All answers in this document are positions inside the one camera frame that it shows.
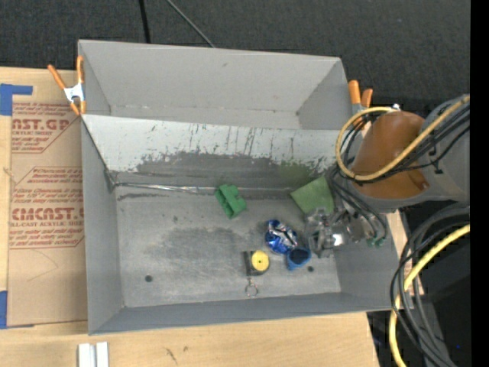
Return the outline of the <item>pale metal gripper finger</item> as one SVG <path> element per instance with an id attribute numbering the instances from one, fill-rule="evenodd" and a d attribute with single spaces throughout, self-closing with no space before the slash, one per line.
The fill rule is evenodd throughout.
<path id="1" fill-rule="evenodd" d="M 335 247 L 335 238 L 324 232 L 316 232 L 308 238 L 309 249 L 318 258 L 328 258 Z"/>
<path id="2" fill-rule="evenodd" d="M 331 212 L 326 207 L 317 207 L 305 215 L 305 230 L 316 231 L 330 227 Z"/>

